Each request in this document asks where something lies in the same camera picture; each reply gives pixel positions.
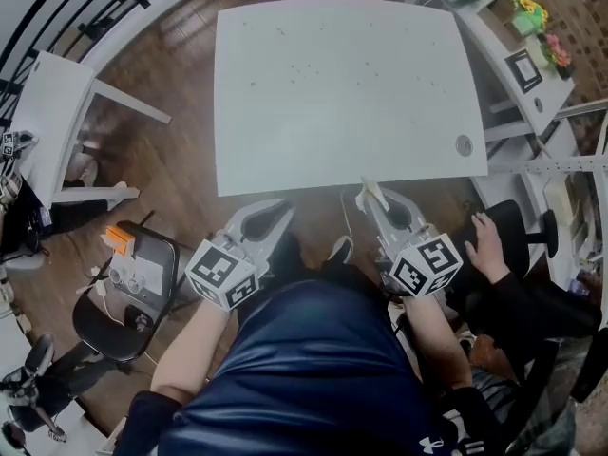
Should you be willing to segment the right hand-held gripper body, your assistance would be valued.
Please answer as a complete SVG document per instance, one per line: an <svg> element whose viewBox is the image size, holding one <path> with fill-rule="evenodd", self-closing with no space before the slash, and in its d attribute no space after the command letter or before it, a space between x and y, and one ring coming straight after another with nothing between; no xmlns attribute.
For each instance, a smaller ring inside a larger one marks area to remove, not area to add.
<svg viewBox="0 0 608 456"><path fill-rule="evenodd" d="M381 245L377 266L383 286L398 296L422 297L444 289L463 266L446 233L431 223L405 230L402 245Z"/></svg>

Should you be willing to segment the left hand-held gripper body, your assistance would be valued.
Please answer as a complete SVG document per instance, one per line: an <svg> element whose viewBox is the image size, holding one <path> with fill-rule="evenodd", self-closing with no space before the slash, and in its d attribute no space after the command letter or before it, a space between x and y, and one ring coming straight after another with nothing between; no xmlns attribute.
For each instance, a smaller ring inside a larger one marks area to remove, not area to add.
<svg viewBox="0 0 608 456"><path fill-rule="evenodd" d="M195 294L230 312L259 291L269 269L251 242L220 230L200 244L184 273Z"/></svg>

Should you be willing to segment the white cleaning wipe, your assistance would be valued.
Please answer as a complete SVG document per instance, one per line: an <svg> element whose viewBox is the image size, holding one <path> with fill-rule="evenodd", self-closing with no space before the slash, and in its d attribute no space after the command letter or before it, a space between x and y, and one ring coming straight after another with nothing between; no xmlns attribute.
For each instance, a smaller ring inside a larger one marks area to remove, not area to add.
<svg viewBox="0 0 608 456"><path fill-rule="evenodd" d="M376 200L385 212L390 209L387 203L384 193L380 188L379 184L375 180L368 180L365 177L361 178L362 189L360 193L355 197L356 207L364 213L366 211L365 205L371 204L372 200Z"/></svg>

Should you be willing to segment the person's right forearm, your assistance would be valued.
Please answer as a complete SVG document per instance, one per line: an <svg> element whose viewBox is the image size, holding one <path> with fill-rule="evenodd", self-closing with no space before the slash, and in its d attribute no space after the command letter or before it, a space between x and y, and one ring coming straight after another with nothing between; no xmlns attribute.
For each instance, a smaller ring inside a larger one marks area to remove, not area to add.
<svg viewBox="0 0 608 456"><path fill-rule="evenodd" d="M471 388L468 359L437 299L406 297L404 308L424 383L442 391Z"/></svg>

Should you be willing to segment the person's left forearm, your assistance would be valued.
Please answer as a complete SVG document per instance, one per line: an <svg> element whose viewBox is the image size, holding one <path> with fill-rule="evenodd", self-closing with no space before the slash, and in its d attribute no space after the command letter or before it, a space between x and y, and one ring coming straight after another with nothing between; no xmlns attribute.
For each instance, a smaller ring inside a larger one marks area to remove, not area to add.
<svg viewBox="0 0 608 456"><path fill-rule="evenodd" d="M201 391L231 314L203 300L153 373L150 390L185 405Z"/></svg>

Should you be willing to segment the white table with crumbs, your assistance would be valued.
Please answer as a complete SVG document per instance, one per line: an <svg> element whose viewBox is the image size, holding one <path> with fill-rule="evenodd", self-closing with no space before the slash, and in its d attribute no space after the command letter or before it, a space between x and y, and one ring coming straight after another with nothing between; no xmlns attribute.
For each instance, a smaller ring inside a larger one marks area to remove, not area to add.
<svg viewBox="0 0 608 456"><path fill-rule="evenodd" d="M483 176L484 127L452 13L284 0L218 14L218 193ZM473 141L469 157L455 148Z"/></svg>

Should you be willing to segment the person's black trousers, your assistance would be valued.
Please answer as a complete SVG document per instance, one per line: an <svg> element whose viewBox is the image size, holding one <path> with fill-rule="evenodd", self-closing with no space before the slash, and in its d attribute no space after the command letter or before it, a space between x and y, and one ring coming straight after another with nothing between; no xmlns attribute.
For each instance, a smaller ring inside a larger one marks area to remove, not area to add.
<svg viewBox="0 0 608 456"><path fill-rule="evenodd" d="M327 262L327 258L318 269L308 268L302 260L300 244L296 236L288 233L279 243L279 247L270 258L270 271L274 275L261 283L260 290L243 305L255 305L281 288L305 280L320 280L339 285L346 289L365 294L373 301L386 307L390 297L372 282L352 260L349 264Z"/></svg>

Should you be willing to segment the person's white shoe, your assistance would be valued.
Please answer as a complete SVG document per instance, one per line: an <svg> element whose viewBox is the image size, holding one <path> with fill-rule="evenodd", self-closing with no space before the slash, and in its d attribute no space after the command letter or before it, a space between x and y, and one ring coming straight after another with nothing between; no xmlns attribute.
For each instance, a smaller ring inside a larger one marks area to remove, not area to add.
<svg viewBox="0 0 608 456"><path fill-rule="evenodd" d="M353 240L350 236L340 237L334 244L327 262L349 264L354 250Z"/></svg>

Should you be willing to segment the white paper sheet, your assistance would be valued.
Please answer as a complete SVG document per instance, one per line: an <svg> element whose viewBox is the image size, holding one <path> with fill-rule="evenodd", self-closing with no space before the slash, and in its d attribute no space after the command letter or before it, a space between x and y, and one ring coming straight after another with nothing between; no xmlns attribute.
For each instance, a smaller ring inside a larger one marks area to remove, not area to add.
<svg viewBox="0 0 608 456"><path fill-rule="evenodd" d="M154 295L162 294L163 267L140 256L135 257L134 282L140 292L143 289Z"/></svg>

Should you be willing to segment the black pouch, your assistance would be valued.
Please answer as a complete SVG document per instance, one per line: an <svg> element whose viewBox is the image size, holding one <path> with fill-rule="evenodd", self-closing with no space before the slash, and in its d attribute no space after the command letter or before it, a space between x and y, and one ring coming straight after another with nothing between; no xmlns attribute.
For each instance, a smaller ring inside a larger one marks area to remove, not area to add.
<svg viewBox="0 0 608 456"><path fill-rule="evenodd" d="M154 321L138 307L129 304L123 311L123 325L132 332L150 334Z"/></svg>

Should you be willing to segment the orange box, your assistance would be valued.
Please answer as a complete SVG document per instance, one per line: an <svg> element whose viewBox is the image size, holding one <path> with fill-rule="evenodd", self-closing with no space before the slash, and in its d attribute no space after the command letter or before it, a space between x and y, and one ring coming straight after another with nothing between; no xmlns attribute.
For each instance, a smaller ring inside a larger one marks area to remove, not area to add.
<svg viewBox="0 0 608 456"><path fill-rule="evenodd" d="M118 225L108 225L102 234L105 245L111 247L116 254L131 257L134 253L136 238Z"/></svg>

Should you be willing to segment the black folding chair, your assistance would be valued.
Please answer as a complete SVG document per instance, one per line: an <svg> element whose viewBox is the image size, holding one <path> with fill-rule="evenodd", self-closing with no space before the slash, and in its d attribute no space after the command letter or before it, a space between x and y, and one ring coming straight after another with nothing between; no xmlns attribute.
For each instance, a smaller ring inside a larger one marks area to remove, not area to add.
<svg viewBox="0 0 608 456"><path fill-rule="evenodd" d="M118 225L132 234L135 240L132 256L121 256L112 252L84 288L72 313L75 332L92 350L117 363L131 362L142 356L168 316L179 296L179 266L181 245L145 226L154 216L148 213L138 223L122 220ZM125 286L111 282L108 272L111 265L135 265L135 257L143 257L163 267L161 295L143 289L138 294L130 293ZM124 308L134 305L148 314L154 321L150 334L132 332L124 326Z"/></svg>

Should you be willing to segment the person's navy shirt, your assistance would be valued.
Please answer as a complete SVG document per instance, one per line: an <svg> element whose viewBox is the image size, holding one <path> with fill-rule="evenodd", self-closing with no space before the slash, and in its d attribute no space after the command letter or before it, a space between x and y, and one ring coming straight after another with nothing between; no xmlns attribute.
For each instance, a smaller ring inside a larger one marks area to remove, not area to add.
<svg viewBox="0 0 608 456"><path fill-rule="evenodd" d="M185 405L136 395L113 456L502 456L480 392L424 392L390 324L324 338L244 322L210 383Z"/></svg>

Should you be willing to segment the white shelf desk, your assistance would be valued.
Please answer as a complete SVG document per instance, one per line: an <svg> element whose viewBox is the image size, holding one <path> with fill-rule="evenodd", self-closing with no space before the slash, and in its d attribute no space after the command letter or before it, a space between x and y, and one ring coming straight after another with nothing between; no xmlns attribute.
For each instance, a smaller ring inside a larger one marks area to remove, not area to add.
<svg viewBox="0 0 608 456"><path fill-rule="evenodd" d="M564 81L558 74L542 69L540 84L528 92L523 92L505 61L513 52L505 47L480 16L480 12L490 1L477 0L452 9L499 79L511 104L516 106L522 115L518 121L486 129L484 138L488 142L494 142L529 134L540 136L557 118L574 89L574 82L571 79Z"/></svg>

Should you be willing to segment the black framed picture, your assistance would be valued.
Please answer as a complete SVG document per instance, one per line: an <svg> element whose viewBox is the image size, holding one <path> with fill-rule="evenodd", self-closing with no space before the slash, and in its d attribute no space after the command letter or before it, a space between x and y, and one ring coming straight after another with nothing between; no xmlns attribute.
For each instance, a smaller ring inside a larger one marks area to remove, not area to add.
<svg viewBox="0 0 608 456"><path fill-rule="evenodd" d="M542 82L542 75L524 48L504 59L523 94Z"/></svg>

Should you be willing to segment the grey handheld device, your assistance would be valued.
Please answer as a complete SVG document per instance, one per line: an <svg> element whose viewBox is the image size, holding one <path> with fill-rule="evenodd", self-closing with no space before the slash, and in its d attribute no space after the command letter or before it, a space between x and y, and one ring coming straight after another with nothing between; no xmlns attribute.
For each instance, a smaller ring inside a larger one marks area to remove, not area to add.
<svg viewBox="0 0 608 456"><path fill-rule="evenodd" d="M0 393L8 405L33 407L36 404L37 379L50 367L54 353L54 336L44 334L31 347L24 364L0 380Z"/></svg>

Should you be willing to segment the large white table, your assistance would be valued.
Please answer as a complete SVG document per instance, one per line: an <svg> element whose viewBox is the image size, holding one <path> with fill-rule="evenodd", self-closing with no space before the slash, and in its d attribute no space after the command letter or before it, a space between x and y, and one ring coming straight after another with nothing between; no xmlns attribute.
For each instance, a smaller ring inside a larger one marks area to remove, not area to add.
<svg viewBox="0 0 608 456"><path fill-rule="evenodd" d="M48 436L48 427L42 425L26 433L26 450L31 456L98 456L106 437L87 419L85 410L72 401L54 418L55 424L66 433L64 443Z"/></svg>

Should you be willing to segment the small white table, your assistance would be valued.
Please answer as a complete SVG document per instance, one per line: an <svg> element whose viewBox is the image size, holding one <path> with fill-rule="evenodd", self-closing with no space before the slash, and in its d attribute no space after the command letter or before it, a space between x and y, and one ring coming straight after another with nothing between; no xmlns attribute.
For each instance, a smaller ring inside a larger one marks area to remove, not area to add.
<svg viewBox="0 0 608 456"><path fill-rule="evenodd" d="M41 51L26 79L10 129L38 138L23 156L20 171L46 208L55 203L129 200L140 195L135 187L63 186L73 147L97 95L163 124L171 122L171 117L157 108L97 79L92 68Z"/></svg>

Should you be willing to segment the red flower pot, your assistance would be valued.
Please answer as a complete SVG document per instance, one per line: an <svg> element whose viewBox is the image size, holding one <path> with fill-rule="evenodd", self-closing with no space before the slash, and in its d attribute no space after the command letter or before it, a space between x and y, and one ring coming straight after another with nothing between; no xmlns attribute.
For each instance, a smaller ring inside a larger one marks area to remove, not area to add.
<svg viewBox="0 0 608 456"><path fill-rule="evenodd" d="M563 79L571 78L573 72L572 57L563 47L560 38L551 33L541 34L541 52L546 61Z"/></svg>

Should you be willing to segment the green box yellow flowers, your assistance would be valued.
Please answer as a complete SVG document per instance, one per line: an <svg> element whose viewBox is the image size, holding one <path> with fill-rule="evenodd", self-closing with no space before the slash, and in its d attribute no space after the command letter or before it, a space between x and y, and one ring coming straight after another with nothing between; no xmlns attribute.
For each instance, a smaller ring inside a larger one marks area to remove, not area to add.
<svg viewBox="0 0 608 456"><path fill-rule="evenodd" d="M545 31L549 14L534 0L511 0L514 15L511 24L523 37Z"/></svg>

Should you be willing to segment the spare grey gripper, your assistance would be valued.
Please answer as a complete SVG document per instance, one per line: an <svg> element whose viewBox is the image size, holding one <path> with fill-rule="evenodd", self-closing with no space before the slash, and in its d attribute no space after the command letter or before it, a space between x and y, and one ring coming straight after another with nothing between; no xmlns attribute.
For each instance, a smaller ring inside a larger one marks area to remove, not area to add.
<svg viewBox="0 0 608 456"><path fill-rule="evenodd" d="M34 147L39 138L24 131L5 131L0 136L0 154L5 160L20 159L22 154Z"/></svg>

